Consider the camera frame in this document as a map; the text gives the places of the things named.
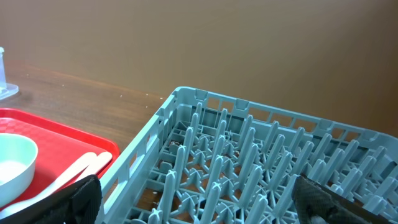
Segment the red plastic tray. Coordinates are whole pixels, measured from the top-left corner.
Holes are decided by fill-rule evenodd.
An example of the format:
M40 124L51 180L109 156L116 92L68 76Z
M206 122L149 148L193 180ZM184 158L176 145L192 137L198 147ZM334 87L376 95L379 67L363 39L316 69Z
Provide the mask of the red plastic tray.
M9 205L41 193L67 167L87 152L98 155L108 151L113 156L111 161L96 173L98 177L102 177L120 155L118 145L109 139L14 108L1 108L1 132L31 138L39 149L31 184Z

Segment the grey dishwasher rack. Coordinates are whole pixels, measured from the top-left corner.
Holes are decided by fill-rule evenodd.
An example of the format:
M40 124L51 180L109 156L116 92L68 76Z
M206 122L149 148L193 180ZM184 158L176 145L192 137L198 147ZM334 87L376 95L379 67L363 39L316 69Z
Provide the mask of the grey dishwasher rack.
M397 138L181 86L101 181L97 223L296 223L305 175L397 222Z

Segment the clear plastic waste bin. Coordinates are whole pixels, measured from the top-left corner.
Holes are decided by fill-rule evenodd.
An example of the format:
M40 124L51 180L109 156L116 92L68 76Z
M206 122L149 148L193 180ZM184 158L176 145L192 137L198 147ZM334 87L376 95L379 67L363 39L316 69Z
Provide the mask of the clear plastic waste bin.
M4 48L0 47L0 63L1 63L0 64L0 85L1 85L0 100L4 100L19 92L19 87L17 85L7 82L3 54L4 54Z

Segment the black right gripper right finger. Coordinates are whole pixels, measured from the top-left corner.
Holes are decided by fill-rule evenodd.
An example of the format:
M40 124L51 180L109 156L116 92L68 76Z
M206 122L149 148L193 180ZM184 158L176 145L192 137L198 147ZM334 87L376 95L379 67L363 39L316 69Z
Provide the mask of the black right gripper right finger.
M389 223L381 215L365 210L302 175L295 180L292 200L301 224L313 223L316 218L330 224Z

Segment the white plastic fork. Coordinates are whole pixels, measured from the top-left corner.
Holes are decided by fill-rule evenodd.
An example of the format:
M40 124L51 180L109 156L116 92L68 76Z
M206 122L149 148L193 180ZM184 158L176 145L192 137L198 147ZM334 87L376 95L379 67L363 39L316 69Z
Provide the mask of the white plastic fork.
M102 152L93 161L90 162L89 166L76 178L75 182L89 176L96 175L102 170L113 158L110 152Z

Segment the white plastic spoon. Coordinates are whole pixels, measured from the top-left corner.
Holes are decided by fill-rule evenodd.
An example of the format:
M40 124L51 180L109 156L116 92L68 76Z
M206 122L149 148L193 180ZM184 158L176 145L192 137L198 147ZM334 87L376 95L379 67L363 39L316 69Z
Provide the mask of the white plastic spoon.
M28 200L23 200L21 202L14 203L4 210L1 211L1 219L11 216L21 210L43 200L44 198L52 195L60 187L64 186L67 182L72 180L75 176L80 174L78 180L83 178L84 174L87 174L89 166L94 164L98 156L94 152L87 152L81 157L79 157L72 165L70 165L64 172L62 172L47 188L45 188L41 193L32 197Z

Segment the green bowl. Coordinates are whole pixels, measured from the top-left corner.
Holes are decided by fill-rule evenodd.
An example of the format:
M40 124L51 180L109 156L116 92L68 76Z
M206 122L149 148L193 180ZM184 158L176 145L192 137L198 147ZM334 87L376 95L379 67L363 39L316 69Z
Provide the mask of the green bowl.
M26 136L1 133L1 207L18 198L34 177L37 144Z

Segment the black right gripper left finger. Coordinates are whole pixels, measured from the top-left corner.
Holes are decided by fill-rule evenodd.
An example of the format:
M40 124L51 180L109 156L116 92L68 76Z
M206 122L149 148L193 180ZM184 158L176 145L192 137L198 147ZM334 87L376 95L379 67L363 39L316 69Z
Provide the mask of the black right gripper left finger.
M102 202L101 183L89 175L51 196L1 219L1 224L94 224Z

